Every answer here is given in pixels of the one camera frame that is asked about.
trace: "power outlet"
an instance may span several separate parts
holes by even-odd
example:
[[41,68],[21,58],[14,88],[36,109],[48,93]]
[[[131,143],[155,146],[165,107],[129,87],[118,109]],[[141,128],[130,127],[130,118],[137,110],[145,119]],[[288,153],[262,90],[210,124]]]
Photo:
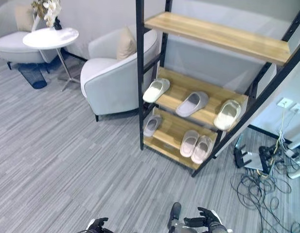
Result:
[[300,104],[296,103],[294,106],[292,106],[292,108],[290,109],[290,111],[292,111],[294,113],[300,113]]
[[280,107],[282,107],[282,108],[288,108],[292,103],[293,103],[292,100],[287,99],[287,98],[282,98],[282,100],[279,101],[277,103],[277,105],[280,106]]

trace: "gray carpet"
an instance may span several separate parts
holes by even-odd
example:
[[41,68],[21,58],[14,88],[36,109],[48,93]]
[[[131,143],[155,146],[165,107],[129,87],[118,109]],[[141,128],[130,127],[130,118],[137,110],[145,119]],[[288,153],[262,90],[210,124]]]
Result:
[[[69,57],[67,63],[73,76],[80,74],[82,62]],[[234,165],[234,145],[191,178],[188,168],[149,148],[140,151],[136,112],[96,123],[78,84],[60,92],[59,63],[43,75],[48,85],[34,90],[17,65],[10,71],[0,60],[0,233],[75,233],[98,217],[109,217],[106,227],[116,233],[166,233],[175,201],[181,218],[198,216],[203,206],[235,233],[260,231],[258,212],[243,207],[229,183],[244,173]],[[244,137],[249,150],[275,143],[250,129]],[[300,178],[275,175],[292,187],[289,195],[275,193],[276,214],[290,227],[300,222]]]

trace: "wooden shelf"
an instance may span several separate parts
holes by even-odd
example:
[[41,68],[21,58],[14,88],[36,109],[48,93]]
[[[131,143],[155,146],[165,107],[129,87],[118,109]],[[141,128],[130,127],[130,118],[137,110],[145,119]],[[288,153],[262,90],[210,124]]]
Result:
[[167,157],[183,164],[184,166],[187,166],[189,168],[192,168],[193,170],[198,169],[199,165],[192,162],[191,158],[185,158],[181,156],[180,151],[176,148],[173,148],[159,140],[153,137],[145,137],[143,140],[144,144],[146,144],[148,147],[151,147],[158,152],[166,155]]
[[164,68],[159,69],[159,78],[168,79],[170,88],[157,101],[158,105],[175,111],[176,108],[194,91],[203,91],[209,96],[209,103],[205,108],[193,113],[190,117],[214,126],[213,120],[219,113],[222,104],[227,100],[235,100],[242,106],[245,112],[248,96],[237,94],[222,87],[206,83],[180,73]]
[[153,137],[178,150],[180,149],[183,136],[188,130],[196,130],[199,135],[206,135],[210,137],[213,142],[217,138],[217,133],[172,115],[164,110],[155,108],[154,114],[161,115],[162,123],[155,131]]
[[290,57],[288,43],[256,33],[164,12],[145,22],[145,27],[215,45],[278,65]]
[[179,151],[185,132],[188,130],[196,130],[200,135],[210,137],[213,142],[215,142],[217,138],[217,133],[158,108],[154,109],[154,114],[161,115],[161,125],[155,131],[153,137],[144,138],[144,143],[185,166],[197,169],[199,165],[193,163],[190,158],[181,156]]

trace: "white armchair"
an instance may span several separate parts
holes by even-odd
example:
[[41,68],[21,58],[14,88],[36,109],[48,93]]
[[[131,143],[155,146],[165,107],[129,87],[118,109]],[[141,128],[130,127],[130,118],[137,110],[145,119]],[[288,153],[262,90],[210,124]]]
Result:
[[[30,5],[32,0],[13,0],[0,7],[0,58],[14,63],[50,63],[57,55],[55,50],[36,50],[23,44],[22,39],[29,32],[19,32],[15,19],[17,5]],[[32,31],[46,24],[36,17]]]
[[[136,38],[136,26],[129,27]],[[81,71],[81,89],[89,102],[96,120],[99,115],[125,112],[138,108],[137,53],[116,60],[117,45],[122,29],[113,31],[90,42],[90,59]],[[144,64],[159,51],[156,31],[144,35]],[[143,89],[151,83],[153,69],[143,80]]]

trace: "black mesh trash can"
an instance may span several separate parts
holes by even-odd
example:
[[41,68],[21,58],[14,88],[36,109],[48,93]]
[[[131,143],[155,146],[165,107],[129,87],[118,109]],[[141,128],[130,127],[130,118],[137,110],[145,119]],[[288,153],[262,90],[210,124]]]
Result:
[[18,70],[34,89],[41,89],[47,85],[37,64],[21,64]]

